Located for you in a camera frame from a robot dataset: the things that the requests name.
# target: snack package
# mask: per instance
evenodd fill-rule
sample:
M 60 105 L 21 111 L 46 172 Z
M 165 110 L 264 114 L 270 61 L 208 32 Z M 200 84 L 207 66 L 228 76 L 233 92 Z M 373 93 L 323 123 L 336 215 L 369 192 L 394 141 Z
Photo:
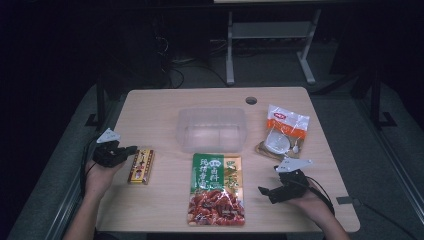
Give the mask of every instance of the snack package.
M 256 151 L 276 159 L 282 157 L 299 158 L 308 130 L 309 116 L 269 105 L 268 135 Z
M 133 164 L 128 176 L 128 183 L 147 185 L 149 183 L 154 157 L 155 152 L 152 149 L 139 147 L 134 155 Z
M 193 155 L 187 222 L 191 226 L 244 225 L 240 156 Z

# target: clear plastic container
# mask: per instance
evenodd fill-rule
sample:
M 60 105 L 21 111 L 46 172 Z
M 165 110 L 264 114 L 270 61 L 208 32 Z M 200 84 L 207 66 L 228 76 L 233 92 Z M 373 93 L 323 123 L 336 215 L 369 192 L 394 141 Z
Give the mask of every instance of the clear plastic container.
M 177 141 L 183 152 L 237 153 L 246 141 L 241 108 L 187 108 L 179 112 Z

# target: dark background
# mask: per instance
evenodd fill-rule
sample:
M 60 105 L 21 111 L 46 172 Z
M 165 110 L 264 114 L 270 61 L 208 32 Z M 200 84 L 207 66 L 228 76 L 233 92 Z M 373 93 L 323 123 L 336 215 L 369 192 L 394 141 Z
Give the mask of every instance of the dark background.
M 381 64 L 384 82 L 424 129 L 422 6 L 410 0 L 354 9 L 325 9 L 315 41 L 340 41 L 334 72 Z M 0 238 L 7 237 L 76 107 L 99 76 L 107 80 L 112 97 L 131 88 L 161 88 L 166 85 L 161 67 L 172 56 L 156 54 L 156 36 L 169 39 L 171 54 L 192 51 L 206 60 L 209 39 L 225 38 L 225 12 L 155 16 L 88 11 L 87 4 L 72 1 L 0 2 Z

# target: black cable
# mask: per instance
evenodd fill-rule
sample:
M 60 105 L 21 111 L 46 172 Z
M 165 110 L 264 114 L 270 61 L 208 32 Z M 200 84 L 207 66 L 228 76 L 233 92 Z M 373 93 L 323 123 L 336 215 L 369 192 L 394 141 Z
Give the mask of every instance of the black cable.
M 218 55 L 219 53 L 223 53 L 224 51 L 225 51 L 225 54 L 227 53 L 226 52 L 226 50 L 228 48 L 227 47 L 228 46 L 227 40 L 222 40 L 221 42 L 223 42 L 223 44 L 220 44 L 218 47 L 214 47 L 210 51 L 210 53 L 209 53 L 210 57 L 213 57 L 214 55 Z
M 297 181 L 293 181 L 293 180 L 288 180 L 288 182 L 290 183 L 294 183 L 297 184 L 301 187 L 304 187 L 306 189 L 309 189 L 309 191 L 311 191 L 313 194 L 315 194 L 319 199 L 321 199 L 321 201 L 323 201 L 325 203 L 325 205 L 327 205 L 328 209 L 330 210 L 330 212 L 335 215 L 335 211 L 334 211 L 334 207 L 333 207 L 333 203 L 331 202 L 331 199 L 329 197 L 325 197 L 324 194 L 322 194 L 319 190 L 317 190 L 314 187 L 310 187 L 310 186 L 306 186 L 305 184 L 302 184 L 300 182 Z
M 180 75 L 181 75 L 181 82 L 180 82 L 180 84 L 178 84 L 177 86 L 174 86 L 174 83 L 172 82 L 172 78 L 168 75 L 168 77 L 169 77 L 169 81 L 170 81 L 170 83 L 171 83 L 171 88 L 173 88 L 173 89 L 178 89 L 178 88 L 180 88 L 182 85 L 183 85 L 183 83 L 184 83 L 184 74 L 181 72 L 181 71 L 178 71 L 177 69 L 175 69 L 175 68 L 171 68 L 171 69 L 169 69 L 170 71 L 175 71 L 175 72 L 177 72 L 177 73 L 179 73 Z
M 186 64 L 195 62 L 196 60 L 198 60 L 198 59 L 189 57 L 189 58 L 186 58 L 186 59 L 183 59 L 183 60 L 172 60 L 172 63 L 174 64 L 174 67 L 182 67 Z
M 330 202 L 331 202 L 330 196 L 328 196 L 328 193 L 327 193 L 327 192 L 325 191 L 325 189 L 321 186 L 321 184 L 319 184 L 319 182 L 318 182 L 317 180 L 315 180 L 315 179 L 313 179 L 313 178 L 311 178 L 311 177 L 308 177 L 308 176 L 306 176 L 306 178 L 308 178 L 308 179 L 312 180 L 315 184 L 317 184 L 317 185 L 321 188 L 321 190 L 324 192 L 325 196 L 327 196 L 328 201 L 330 201 Z
M 366 208 L 368 208 L 369 210 L 371 210 L 372 212 L 374 212 L 375 214 L 379 215 L 380 217 L 384 218 L 385 220 L 389 221 L 390 223 L 392 223 L 393 225 L 395 225 L 396 227 L 398 227 L 400 230 L 402 230 L 405 234 L 407 234 L 410 238 L 418 240 L 418 238 L 416 238 L 410 231 L 408 231 L 406 228 L 402 227 L 399 223 L 395 222 L 394 220 L 390 219 L 389 217 L 387 217 L 386 215 L 384 215 L 383 213 L 379 212 L 377 209 L 371 207 L 370 205 L 363 203 L 361 201 L 359 201 L 361 206 L 364 206 Z
M 231 87 L 232 85 L 227 84 L 227 82 L 213 69 L 211 69 L 210 67 L 205 67 L 205 66 L 201 66 L 201 65 L 196 65 L 196 66 L 178 66 L 178 68 L 204 68 L 207 69 L 209 71 L 211 71 L 212 73 L 214 73 L 220 80 L 222 83 L 224 83 L 224 85 L 226 87 Z
M 97 138 L 99 138 L 99 136 L 93 137 L 84 146 L 84 150 L 83 150 L 83 154 L 82 154 L 82 159 L 81 159 L 81 166 L 80 166 L 80 195 L 81 195 L 82 198 L 84 198 L 84 195 L 85 195 L 85 182 L 86 182 L 86 179 L 87 179 L 86 178 L 87 177 L 87 174 L 85 172 L 85 165 L 87 164 L 88 150 L 90 149 L 90 146 L 93 143 L 93 141 L 96 140 Z
M 87 172 L 85 173 L 85 178 L 87 179 L 88 173 L 91 171 L 91 169 L 96 166 L 96 162 L 93 163 L 93 165 L 91 165 L 91 167 L 87 170 Z

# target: wire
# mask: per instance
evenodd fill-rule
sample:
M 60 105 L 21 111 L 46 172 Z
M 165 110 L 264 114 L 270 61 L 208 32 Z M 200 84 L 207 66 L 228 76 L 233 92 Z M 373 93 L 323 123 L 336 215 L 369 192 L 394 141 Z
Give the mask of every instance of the wire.
M 166 40 L 166 38 L 163 37 L 156 37 L 156 40 L 158 40 L 158 44 L 160 44 L 161 41 L 165 42 L 165 49 L 163 49 L 162 51 L 158 51 L 158 53 L 162 56 L 165 56 L 165 53 L 168 51 L 169 48 L 169 42 L 168 40 Z
M 297 185 L 299 185 L 299 186 L 301 186 L 301 187 L 304 187 L 304 188 L 306 188 L 306 189 L 309 189 L 309 191 L 311 191 L 313 194 L 315 194 L 319 199 L 321 199 L 324 203 L 325 203 L 325 205 L 327 205 L 327 207 L 328 207 L 328 209 L 331 211 L 331 213 L 333 214 L 333 215 L 335 215 L 335 211 L 334 211 L 334 207 L 333 207 L 333 203 L 331 202 L 331 199 L 328 197 L 328 195 L 327 195 L 327 197 L 325 197 L 319 190 L 317 190 L 316 188 L 314 188 L 314 187 L 310 187 L 310 186 L 307 186 L 307 185 L 305 185 L 305 184 L 303 184 L 303 183 L 300 183 L 300 182 L 297 182 L 297 181 L 293 181 L 293 180 L 288 180 L 288 182 L 290 182 L 290 183 L 294 183 L 294 184 L 297 184 Z
M 389 217 L 387 217 L 386 215 L 384 215 L 383 213 L 379 212 L 377 209 L 371 207 L 370 205 L 361 202 L 359 199 L 357 198 L 352 198 L 352 199 L 356 199 L 361 203 L 361 206 L 364 206 L 366 208 L 368 208 L 369 210 L 371 210 L 372 212 L 374 212 L 375 214 L 379 215 L 380 217 L 386 219 L 387 221 L 389 221 L 390 223 L 392 223 L 393 225 L 395 225 L 396 227 L 398 227 L 400 230 L 402 230 L 405 234 L 407 234 L 410 238 L 418 240 L 418 238 L 416 238 L 410 231 L 408 231 L 406 228 L 404 228 L 403 226 L 401 226 L 399 223 L 395 222 L 394 220 L 390 219 Z
M 233 44 L 233 56 L 239 58 L 250 58 L 258 55 L 258 48 L 252 46 L 250 42 L 239 41 L 238 44 Z
M 216 55 L 218 53 L 224 52 L 226 50 L 226 46 L 228 45 L 227 40 L 211 40 L 211 43 L 216 44 L 222 42 L 221 45 L 213 48 L 210 51 L 210 56 Z
M 317 185 L 321 188 L 321 190 L 324 192 L 325 196 L 327 196 L 328 201 L 330 201 L 330 203 L 331 203 L 330 196 L 328 196 L 328 193 L 327 193 L 327 192 L 325 191 L 325 189 L 321 186 L 321 184 L 319 184 L 319 182 L 318 182 L 317 180 L 315 180 L 315 179 L 313 179 L 313 178 L 311 178 L 311 177 L 306 176 L 306 178 L 311 179 L 312 181 L 314 181 L 314 183 L 316 183 L 316 184 L 317 184 Z
M 189 57 L 189 58 L 185 58 L 185 59 L 172 60 L 172 63 L 176 64 L 176 65 L 185 65 L 185 64 L 188 64 L 188 63 L 191 63 L 191 62 L 194 62 L 194 61 L 196 61 L 196 58 Z
M 227 82 L 216 71 L 214 71 L 213 69 L 211 69 L 209 67 L 197 65 L 197 66 L 178 66 L 177 68 L 204 68 L 204 69 L 207 69 L 207 70 L 211 71 L 212 73 L 214 73 L 221 80 L 221 82 L 224 83 L 224 85 L 226 87 L 231 87 L 232 86 L 232 85 L 227 84 Z
M 85 172 L 85 165 L 87 164 L 87 159 L 88 159 L 88 150 L 90 149 L 90 146 L 93 143 L 93 141 L 96 140 L 97 138 L 99 138 L 99 136 L 93 137 L 84 146 L 82 159 L 81 159 L 81 166 L 80 166 L 80 194 L 81 194 L 81 197 L 84 197 L 84 195 L 85 195 L 85 182 L 86 182 L 86 179 L 87 179 L 87 174 L 91 170 L 91 168 L 94 167 L 94 165 L 91 166 L 90 169 L 87 171 L 87 173 Z
M 171 68 L 170 71 L 175 71 L 175 72 L 177 72 L 177 73 L 179 73 L 181 75 L 181 82 L 177 86 L 174 86 L 174 83 L 172 82 L 172 78 L 168 75 L 169 81 L 171 83 L 171 88 L 173 88 L 173 89 L 180 88 L 181 85 L 183 85 L 183 83 L 184 83 L 184 74 L 181 71 L 178 71 L 177 69 L 174 69 L 174 68 Z

